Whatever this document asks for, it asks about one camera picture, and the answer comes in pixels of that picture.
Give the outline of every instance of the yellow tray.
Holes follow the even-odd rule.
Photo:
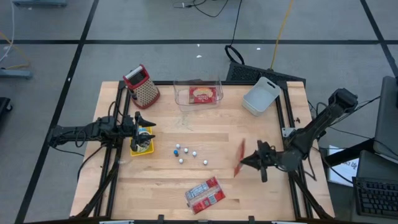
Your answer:
[[[151,127],[147,127],[147,128],[144,128],[144,129],[146,129],[149,134],[152,134],[152,128]],[[132,149],[130,149],[130,155],[131,156],[141,156],[141,155],[144,155],[144,154],[153,153],[154,151],[155,151],[154,141],[153,141],[153,139],[151,139],[149,147],[148,147],[148,149],[145,152],[134,152]]]

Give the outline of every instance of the wooden tabletop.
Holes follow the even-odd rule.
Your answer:
[[[106,116],[108,106],[116,98],[117,86],[118,82],[102,83],[95,119]],[[224,98],[219,107],[181,112],[174,101],[173,86],[158,86],[159,100],[141,110],[144,119],[157,124],[153,127],[155,152],[131,157],[129,140],[125,139],[111,218],[155,220],[163,214],[166,220],[247,220],[250,215],[256,220],[294,220],[286,173],[270,167],[268,182],[262,183],[256,169],[244,166],[233,178],[233,158],[243,138],[246,139],[245,156],[257,149],[258,139],[275,146],[277,151],[283,150],[275,103],[258,117],[242,107],[243,95],[251,87],[223,86]],[[303,83],[290,82],[288,87],[294,118],[301,121],[295,125],[304,127],[311,116]],[[281,101],[288,126],[284,100]],[[129,113],[135,111],[136,106],[130,103]],[[173,150],[177,143],[190,152],[196,151],[197,157],[183,152],[175,157]],[[85,157],[99,145],[89,142]],[[103,149],[82,169],[71,215],[80,212],[97,190],[104,154]],[[315,150],[310,155],[317,181],[307,177],[308,188],[325,211],[334,216],[320,155]],[[184,159],[183,164],[178,163],[179,158]],[[303,165],[310,172],[308,160]],[[217,176],[226,198],[194,215],[187,207],[184,193],[213,176]],[[304,217],[302,195],[297,189]],[[104,193],[101,213],[105,211],[107,199],[108,192]]]

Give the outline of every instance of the clear plastic container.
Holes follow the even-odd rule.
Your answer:
[[[181,111],[216,108],[224,97],[219,77],[216,80],[174,80],[174,99]]]

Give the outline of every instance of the red snack box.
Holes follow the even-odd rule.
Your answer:
[[[214,103],[216,99],[216,87],[189,87],[189,103]]]
[[[188,207],[196,214],[225,198],[225,194],[216,177],[212,177],[205,183],[187,191],[185,198],[188,202]]]

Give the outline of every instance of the yellow cable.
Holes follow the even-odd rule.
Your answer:
[[[270,67],[271,69],[272,69],[272,67],[274,66],[274,60],[275,60],[275,56],[276,56],[276,50],[277,50],[277,48],[278,48],[279,39],[280,39],[280,36],[282,35],[282,31],[283,31],[283,29],[284,29],[284,27],[285,27],[286,20],[287,20],[289,14],[290,14],[290,10],[292,9],[292,5],[293,5],[293,0],[291,0],[290,3],[289,3],[289,8],[288,8],[288,10],[287,10],[287,12],[286,12],[284,21],[282,22],[282,26],[280,27],[279,34],[278,34],[278,38],[276,39],[275,49],[274,49],[274,55],[272,56],[272,62],[271,62],[271,67]]]
[[[21,49],[19,49],[19,47],[17,47],[14,44],[12,44],[11,41],[2,32],[0,32],[0,35],[1,35],[1,37],[3,37],[4,40],[6,40],[10,44],[10,47],[14,47],[19,52],[19,54],[27,61],[26,64],[13,65],[13,66],[7,67],[6,69],[15,69],[15,68],[26,68],[26,67],[29,67],[30,66],[30,60],[25,55],[25,53]]]

